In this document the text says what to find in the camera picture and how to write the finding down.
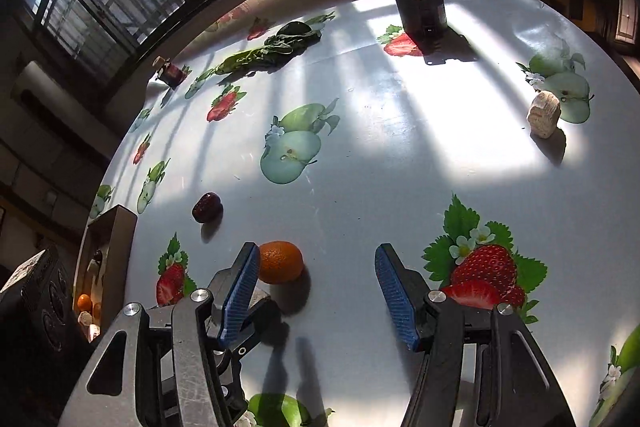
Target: air conditioner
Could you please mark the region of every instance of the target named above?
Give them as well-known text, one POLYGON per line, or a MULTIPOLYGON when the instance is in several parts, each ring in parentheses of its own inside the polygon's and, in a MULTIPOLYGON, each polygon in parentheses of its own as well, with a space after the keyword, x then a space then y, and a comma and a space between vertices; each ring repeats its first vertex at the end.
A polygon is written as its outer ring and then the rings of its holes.
POLYGON ((37 62, 30 62, 22 70, 14 83, 11 96, 35 113, 36 118, 53 132, 68 135, 68 131, 71 131, 75 135, 71 140, 68 136, 61 136, 63 139, 71 142, 78 142, 79 139, 107 160, 113 157, 120 144, 120 139, 114 132, 62 89, 37 62), (58 120, 57 125, 51 124, 51 117, 58 120), (60 133, 58 130, 64 127, 67 127, 64 130, 66 132, 60 133))

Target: cardboard box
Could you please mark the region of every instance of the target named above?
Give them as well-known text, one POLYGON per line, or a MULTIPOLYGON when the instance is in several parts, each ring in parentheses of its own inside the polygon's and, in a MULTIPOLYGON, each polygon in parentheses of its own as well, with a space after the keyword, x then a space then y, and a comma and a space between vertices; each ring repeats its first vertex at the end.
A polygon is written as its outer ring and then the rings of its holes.
POLYGON ((100 319, 94 323, 106 331, 124 306, 124 288, 133 233, 138 216, 117 204, 89 223, 82 238, 76 276, 74 278, 74 311, 79 315, 78 297, 91 296, 92 303, 100 303, 100 319), (96 250, 102 252, 102 265, 97 274, 87 273, 96 250))

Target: orange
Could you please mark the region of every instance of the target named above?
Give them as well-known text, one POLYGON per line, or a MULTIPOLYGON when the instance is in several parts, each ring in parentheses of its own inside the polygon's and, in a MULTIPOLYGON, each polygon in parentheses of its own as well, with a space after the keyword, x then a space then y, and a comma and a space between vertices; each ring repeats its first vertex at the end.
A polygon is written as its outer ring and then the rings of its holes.
POLYGON ((96 302, 94 304, 94 320, 100 321, 100 316, 102 315, 102 304, 100 302, 96 302))
POLYGON ((78 309, 81 312, 89 312, 91 313, 91 309, 94 307, 94 305, 91 302, 91 297, 89 295, 87 295, 86 293, 83 293, 81 296, 78 297, 78 309))
POLYGON ((300 277, 305 263, 296 245, 287 241, 271 241, 260 247, 260 274, 267 284, 282 284, 300 277))

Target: spinach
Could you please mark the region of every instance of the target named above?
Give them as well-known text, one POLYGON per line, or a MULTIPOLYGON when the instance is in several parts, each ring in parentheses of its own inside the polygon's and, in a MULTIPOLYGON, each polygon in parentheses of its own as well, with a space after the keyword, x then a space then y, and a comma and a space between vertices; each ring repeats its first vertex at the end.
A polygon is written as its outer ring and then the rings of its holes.
POLYGON ((227 57, 214 68, 215 74, 249 73, 263 68, 281 68, 296 54, 320 40, 321 33, 299 21, 285 24, 258 48, 227 57))

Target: speaker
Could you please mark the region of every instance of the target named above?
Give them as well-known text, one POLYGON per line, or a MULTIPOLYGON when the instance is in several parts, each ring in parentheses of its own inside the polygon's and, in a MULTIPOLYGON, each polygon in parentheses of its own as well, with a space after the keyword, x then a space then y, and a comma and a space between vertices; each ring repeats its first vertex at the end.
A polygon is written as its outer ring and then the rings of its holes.
POLYGON ((7 425, 57 425, 91 356, 71 286, 50 247, 18 266, 0 291, 0 410, 7 425))

